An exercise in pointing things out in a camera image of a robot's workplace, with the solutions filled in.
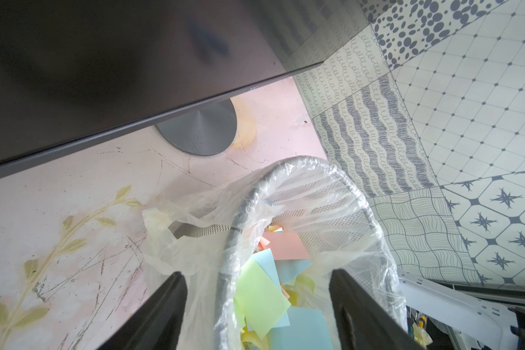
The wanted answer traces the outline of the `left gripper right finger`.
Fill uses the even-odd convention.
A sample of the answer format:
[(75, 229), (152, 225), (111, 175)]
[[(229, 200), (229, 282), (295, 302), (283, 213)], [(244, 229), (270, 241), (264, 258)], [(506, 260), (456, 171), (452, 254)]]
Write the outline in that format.
[(329, 292), (342, 349), (421, 348), (344, 269), (332, 272)]

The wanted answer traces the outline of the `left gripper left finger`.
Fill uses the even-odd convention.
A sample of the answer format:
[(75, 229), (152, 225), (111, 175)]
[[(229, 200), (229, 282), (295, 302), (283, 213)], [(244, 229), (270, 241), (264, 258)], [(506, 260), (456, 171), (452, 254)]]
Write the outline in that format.
[(187, 296), (185, 277), (176, 271), (99, 347), (100, 350), (175, 349), (185, 315)]

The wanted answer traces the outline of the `mesh waste bin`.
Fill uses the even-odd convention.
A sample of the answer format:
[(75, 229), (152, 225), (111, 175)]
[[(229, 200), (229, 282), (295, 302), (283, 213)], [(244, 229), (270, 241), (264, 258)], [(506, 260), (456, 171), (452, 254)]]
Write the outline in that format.
[(329, 287), (336, 269), (347, 272), (389, 317), (387, 329), (405, 326), (405, 298), (383, 230), (363, 192), (325, 160), (282, 160), (224, 188), (180, 198), (171, 214), (180, 223), (177, 234), (190, 237), (200, 249), (201, 262), (208, 259), (208, 241), (217, 242), (213, 266), (218, 274), (209, 314), (216, 349), (239, 344), (231, 296), (239, 265), (254, 252), (265, 224), (297, 233), (308, 250), (312, 264), (293, 277), (292, 290), (302, 306), (324, 314), (334, 348), (341, 345), (341, 332), (332, 299), (351, 297), (349, 290)]

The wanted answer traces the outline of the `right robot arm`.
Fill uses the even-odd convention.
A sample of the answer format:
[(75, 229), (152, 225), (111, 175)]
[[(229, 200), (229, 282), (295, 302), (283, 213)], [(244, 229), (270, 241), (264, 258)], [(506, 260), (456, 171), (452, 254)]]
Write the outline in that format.
[(525, 349), (525, 309), (481, 300), (398, 270), (406, 305), (490, 349)]

